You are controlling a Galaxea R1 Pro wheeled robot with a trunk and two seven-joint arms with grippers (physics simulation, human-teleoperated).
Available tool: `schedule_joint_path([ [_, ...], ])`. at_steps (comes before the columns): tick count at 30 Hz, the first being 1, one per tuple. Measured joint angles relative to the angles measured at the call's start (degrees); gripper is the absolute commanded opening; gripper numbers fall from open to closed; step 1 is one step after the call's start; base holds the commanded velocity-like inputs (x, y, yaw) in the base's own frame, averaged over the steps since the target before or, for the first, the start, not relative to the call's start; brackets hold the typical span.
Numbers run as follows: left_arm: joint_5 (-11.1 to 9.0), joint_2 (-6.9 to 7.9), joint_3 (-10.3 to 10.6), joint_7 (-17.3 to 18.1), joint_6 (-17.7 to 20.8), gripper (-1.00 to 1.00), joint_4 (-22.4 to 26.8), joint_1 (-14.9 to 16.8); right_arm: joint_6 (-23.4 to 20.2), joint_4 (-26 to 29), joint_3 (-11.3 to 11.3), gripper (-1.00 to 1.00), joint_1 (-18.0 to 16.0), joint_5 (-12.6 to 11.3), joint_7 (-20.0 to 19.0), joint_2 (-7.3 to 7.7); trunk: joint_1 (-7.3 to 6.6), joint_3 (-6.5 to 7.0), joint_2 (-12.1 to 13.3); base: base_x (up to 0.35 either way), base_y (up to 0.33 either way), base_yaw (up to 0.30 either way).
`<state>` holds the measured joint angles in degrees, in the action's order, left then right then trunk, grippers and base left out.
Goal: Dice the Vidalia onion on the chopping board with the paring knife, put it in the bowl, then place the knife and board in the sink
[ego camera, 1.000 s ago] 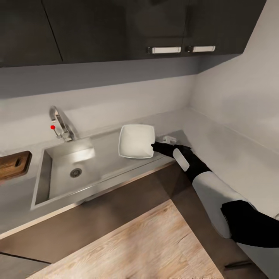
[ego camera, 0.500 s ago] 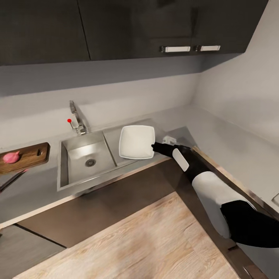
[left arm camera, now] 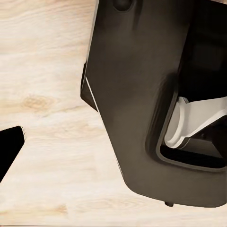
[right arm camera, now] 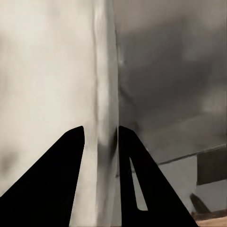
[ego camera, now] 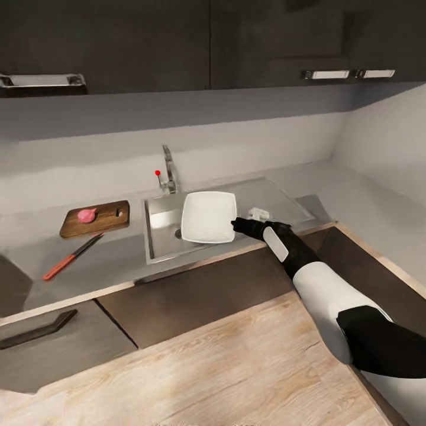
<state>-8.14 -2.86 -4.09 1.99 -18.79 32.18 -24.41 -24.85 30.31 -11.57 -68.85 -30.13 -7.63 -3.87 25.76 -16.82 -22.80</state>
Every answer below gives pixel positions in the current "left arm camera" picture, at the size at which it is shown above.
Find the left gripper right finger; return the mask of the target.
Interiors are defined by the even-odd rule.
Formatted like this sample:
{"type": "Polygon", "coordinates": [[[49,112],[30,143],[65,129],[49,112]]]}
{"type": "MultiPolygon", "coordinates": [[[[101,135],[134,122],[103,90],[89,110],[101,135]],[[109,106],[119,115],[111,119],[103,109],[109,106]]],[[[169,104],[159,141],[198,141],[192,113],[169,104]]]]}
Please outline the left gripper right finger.
{"type": "Polygon", "coordinates": [[[227,128],[216,126],[212,143],[227,164],[227,128]]]}

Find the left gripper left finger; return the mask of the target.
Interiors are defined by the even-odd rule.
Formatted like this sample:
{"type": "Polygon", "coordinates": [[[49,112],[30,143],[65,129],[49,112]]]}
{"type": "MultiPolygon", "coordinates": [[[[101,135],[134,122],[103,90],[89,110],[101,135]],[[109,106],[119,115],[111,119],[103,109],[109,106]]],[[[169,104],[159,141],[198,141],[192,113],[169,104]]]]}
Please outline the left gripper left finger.
{"type": "Polygon", "coordinates": [[[25,143],[20,126],[0,131],[0,182],[25,143]]]}

